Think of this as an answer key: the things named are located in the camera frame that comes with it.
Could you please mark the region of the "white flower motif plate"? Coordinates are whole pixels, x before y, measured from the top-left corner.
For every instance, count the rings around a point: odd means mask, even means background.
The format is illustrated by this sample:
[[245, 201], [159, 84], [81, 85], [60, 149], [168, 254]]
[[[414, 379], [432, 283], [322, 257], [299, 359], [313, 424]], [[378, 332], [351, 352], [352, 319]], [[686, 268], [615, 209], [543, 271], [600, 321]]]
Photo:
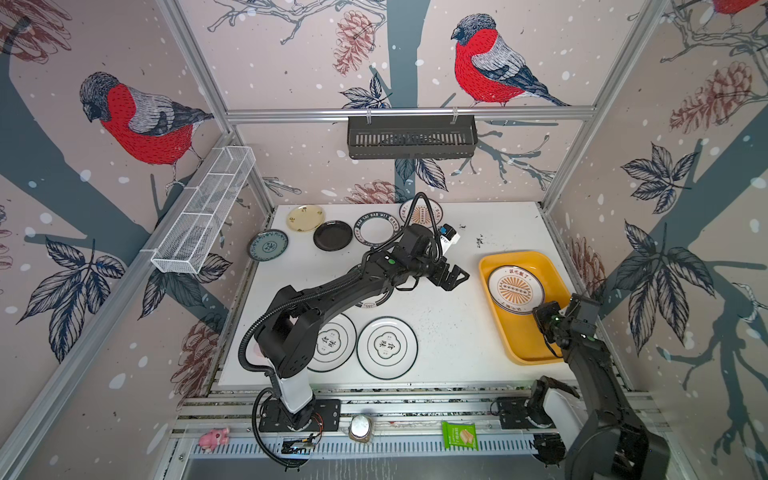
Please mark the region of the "white flower motif plate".
[[360, 332], [356, 355], [362, 369], [375, 379], [403, 377], [415, 365], [419, 342], [414, 329], [396, 317], [380, 317]]
[[337, 315], [321, 327], [308, 369], [315, 373], [328, 373], [340, 368], [351, 358], [356, 344], [354, 323], [347, 315]]

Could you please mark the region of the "green rim red ring plate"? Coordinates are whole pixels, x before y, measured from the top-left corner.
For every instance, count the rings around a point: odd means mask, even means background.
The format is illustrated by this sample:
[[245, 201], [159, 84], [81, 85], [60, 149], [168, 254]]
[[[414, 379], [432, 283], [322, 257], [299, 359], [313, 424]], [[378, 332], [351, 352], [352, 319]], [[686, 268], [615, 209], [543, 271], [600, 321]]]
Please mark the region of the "green rim red ring plate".
[[384, 305], [392, 296], [394, 288], [391, 286], [385, 287], [378, 295], [366, 298], [360, 302], [357, 302], [355, 306], [361, 309], [372, 309]]

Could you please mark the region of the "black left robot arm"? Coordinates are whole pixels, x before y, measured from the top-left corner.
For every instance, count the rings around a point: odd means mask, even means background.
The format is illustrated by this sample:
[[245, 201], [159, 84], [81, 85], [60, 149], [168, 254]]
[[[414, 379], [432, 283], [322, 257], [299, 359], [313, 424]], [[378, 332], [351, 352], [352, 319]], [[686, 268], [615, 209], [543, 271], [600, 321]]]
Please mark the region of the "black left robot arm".
[[288, 285], [276, 293], [266, 312], [245, 331], [237, 350], [240, 366], [270, 380], [264, 390], [277, 402], [292, 429], [315, 415], [315, 395], [303, 372], [321, 328], [364, 300], [393, 291], [410, 279], [428, 279], [451, 291], [469, 278], [445, 257], [460, 239], [448, 224], [431, 229], [406, 225], [386, 242], [366, 251], [345, 275], [321, 286], [297, 291]]

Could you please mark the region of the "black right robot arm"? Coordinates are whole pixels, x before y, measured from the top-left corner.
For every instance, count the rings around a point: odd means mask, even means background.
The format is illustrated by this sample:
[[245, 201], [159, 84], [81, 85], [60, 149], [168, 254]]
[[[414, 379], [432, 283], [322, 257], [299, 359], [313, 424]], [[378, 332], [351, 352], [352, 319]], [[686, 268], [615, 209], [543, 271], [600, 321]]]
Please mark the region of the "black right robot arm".
[[553, 425], [566, 447], [567, 479], [664, 479], [670, 449], [635, 413], [613, 372], [606, 344], [595, 337], [600, 304], [574, 294], [532, 310], [546, 346], [560, 348], [578, 390], [551, 377], [526, 402], [536, 425]]

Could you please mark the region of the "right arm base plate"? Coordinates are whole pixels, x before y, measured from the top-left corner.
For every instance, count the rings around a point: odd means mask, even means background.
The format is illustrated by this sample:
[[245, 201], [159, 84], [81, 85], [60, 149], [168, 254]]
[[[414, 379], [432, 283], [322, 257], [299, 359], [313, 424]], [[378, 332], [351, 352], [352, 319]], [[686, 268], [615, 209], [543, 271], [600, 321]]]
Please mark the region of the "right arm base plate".
[[494, 412], [504, 430], [539, 429], [528, 414], [526, 397], [499, 397], [495, 400]]

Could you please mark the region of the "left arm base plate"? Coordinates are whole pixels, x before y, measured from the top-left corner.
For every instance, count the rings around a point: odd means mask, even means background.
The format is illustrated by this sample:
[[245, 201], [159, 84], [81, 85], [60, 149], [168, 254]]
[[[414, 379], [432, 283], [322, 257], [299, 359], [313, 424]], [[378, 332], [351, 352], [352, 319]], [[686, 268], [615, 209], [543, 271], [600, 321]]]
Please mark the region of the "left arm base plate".
[[313, 412], [305, 408], [299, 414], [290, 414], [280, 400], [265, 400], [259, 407], [257, 429], [260, 433], [337, 432], [341, 403], [337, 399], [315, 400]]

